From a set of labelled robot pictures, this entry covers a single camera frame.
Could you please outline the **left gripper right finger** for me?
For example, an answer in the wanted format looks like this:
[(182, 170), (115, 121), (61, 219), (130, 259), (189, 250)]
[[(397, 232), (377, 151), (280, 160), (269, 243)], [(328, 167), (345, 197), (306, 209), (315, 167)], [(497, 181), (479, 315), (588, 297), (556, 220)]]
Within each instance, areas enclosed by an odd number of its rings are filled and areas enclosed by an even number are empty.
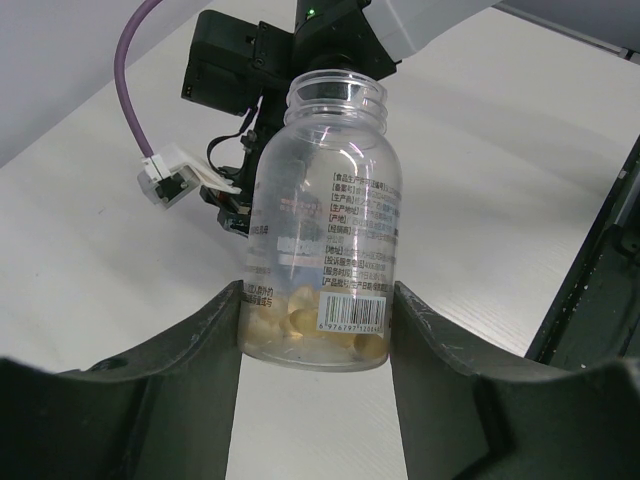
[(391, 367), (411, 479), (635, 479), (639, 363), (578, 372), (503, 350), (394, 292)]

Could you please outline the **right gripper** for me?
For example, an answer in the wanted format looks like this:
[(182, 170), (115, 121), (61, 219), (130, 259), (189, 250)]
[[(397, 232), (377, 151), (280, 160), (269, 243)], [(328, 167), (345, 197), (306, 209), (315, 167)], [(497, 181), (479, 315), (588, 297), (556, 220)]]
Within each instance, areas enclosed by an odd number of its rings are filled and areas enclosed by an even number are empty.
[(230, 233), (243, 237), (249, 234), (256, 171), (260, 151), (245, 153), (240, 167), (223, 166), (219, 170), (225, 180), (240, 189), (237, 194), (222, 192), (210, 187), (201, 187), (199, 195), (205, 203), (218, 208), (217, 221)]

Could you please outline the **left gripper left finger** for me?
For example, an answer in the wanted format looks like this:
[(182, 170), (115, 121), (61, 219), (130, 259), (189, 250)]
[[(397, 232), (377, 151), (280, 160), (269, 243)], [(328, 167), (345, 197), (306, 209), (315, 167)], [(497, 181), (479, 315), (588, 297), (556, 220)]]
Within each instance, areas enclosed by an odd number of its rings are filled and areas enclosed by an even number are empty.
[(241, 354), (240, 282), (86, 370), (1, 361), (5, 479), (222, 479)]

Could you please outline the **clear pill bottle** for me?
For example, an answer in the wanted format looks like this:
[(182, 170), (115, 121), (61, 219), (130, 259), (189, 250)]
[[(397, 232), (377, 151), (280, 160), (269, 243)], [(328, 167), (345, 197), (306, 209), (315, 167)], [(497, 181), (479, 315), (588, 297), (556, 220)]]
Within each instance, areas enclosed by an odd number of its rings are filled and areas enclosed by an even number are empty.
[(386, 362), (402, 202), (386, 98), (348, 70), (292, 82), (256, 173), (238, 321), (246, 355), (325, 372)]

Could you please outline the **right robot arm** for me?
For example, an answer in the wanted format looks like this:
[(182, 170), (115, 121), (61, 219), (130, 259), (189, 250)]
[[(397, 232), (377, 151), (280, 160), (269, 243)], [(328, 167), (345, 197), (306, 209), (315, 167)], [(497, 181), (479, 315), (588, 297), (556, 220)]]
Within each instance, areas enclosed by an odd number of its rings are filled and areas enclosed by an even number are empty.
[(220, 225), (248, 234), (259, 156), (283, 126), (285, 95), (294, 78), (313, 70), (346, 69), (384, 79), (402, 60), (492, 5), (474, 0), (299, 1), (292, 32), (215, 10), (202, 12), (181, 96), (244, 119), (237, 135), (245, 148), (242, 166), (215, 170), (239, 193), (200, 190), (205, 202), (218, 207)]

